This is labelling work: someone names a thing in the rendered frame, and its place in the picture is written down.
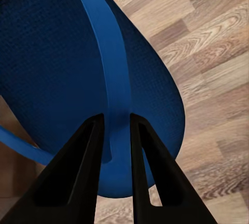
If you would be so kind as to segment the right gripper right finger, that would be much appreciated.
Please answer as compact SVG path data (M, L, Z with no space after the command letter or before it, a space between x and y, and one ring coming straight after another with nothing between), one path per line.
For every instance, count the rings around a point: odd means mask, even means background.
M150 124L130 115L134 224L218 224ZM162 206L150 203L142 148Z

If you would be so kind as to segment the sandal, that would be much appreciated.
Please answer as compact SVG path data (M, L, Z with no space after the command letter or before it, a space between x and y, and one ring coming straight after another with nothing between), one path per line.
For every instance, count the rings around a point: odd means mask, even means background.
M86 119L104 114L101 197L133 196L132 113L150 122L174 159L183 142L175 81L114 0L0 0L0 95L36 146L2 126L0 142L45 166Z

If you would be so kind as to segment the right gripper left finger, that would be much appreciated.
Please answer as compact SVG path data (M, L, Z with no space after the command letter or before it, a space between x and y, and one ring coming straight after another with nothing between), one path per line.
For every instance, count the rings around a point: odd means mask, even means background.
M105 118L86 119L0 224L94 224Z

